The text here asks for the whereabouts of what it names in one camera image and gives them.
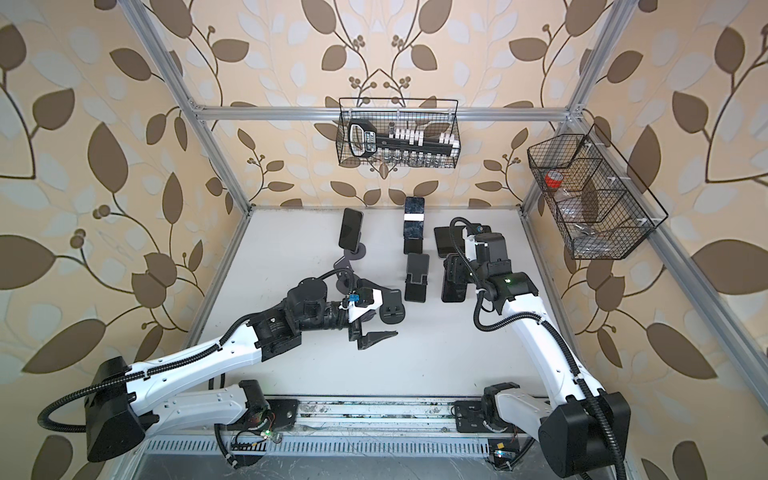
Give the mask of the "black phone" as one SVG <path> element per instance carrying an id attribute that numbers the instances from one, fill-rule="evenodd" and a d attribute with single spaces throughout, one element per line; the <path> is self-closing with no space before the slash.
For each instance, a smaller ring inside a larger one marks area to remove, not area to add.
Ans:
<path id="1" fill-rule="evenodd" d="M 434 237 L 437 253 L 440 258 L 446 258 L 457 251 L 464 252 L 463 228 L 459 226 L 435 227 Z"/>

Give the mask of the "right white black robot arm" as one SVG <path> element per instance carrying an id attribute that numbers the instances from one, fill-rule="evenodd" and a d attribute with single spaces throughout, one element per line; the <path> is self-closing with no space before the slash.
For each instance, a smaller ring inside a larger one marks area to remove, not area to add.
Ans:
<path id="1" fill-rule="evenodd" d="M 528 274 L 516 272 L 502 234 L 464 217 L 448 226 L 455 259 L 474 285 L 473 324 L 484 333 L 511 328 L 531 358 L 548 396 L 494 385 L 484 396 L 497 424 L 521 428 L 540 446 L 561 478 L 611 467 L 627 478 L 625 453 L 631 409 L 622 394 L 607 392 L 581 363 L 550 315 Z"/>

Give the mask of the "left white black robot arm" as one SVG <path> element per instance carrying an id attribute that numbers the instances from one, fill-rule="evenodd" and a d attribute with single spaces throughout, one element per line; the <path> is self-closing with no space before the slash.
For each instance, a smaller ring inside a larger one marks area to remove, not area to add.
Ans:
<path id="1" fill-rule="evenodd" d="M 224 431 L 278 443 L 278 415 L 255 380 L 207 391 L 195 391 L 195 385 L 282 355 L 300 346 L 308 331 L 346 331 L 365 350 L 397 333 L 366 333 L 364 322 L 379 316 L 394 326 L 405 318 L 400 290 L 358 278 L 348 269 L 332 274 L 347 281 L 341 300 L 329 300 L 325 275 L 305 278 L 277 305 L 240 317 L 218 338 L 155 360 L 127 364 L 115 357 L 103 362 L 90 386 L 44 407 L 38 425 L 85 434 L 92 463 L 121 456 L 152 435 L 210 425 L 219 451 L 236 467 Z"/>

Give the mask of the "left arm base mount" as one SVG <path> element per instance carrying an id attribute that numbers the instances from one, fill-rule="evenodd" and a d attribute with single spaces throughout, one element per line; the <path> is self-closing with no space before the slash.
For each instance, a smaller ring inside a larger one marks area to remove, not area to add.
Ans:
<path id="1" fill-rule="evenodd" d="M 240 432 L 245 430 L 290 430 L 298 419 L 300 401 L 295 398 L 272 398 L 267 400 L 268 406 L 255 411 L 247 411 L 233 424 L 225 426 L 227 431 Z"/>

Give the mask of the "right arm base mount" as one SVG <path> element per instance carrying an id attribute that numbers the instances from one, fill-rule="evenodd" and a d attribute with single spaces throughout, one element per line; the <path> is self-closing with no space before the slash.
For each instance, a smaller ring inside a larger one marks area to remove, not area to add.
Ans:
<path id="1" fill-rule="evenodd" d="M 538 437 L 540 416 L 524 399 L 502 395 L 491 400 L 456 401 L 451 413 L 459 433 L 525 433 Z"/>

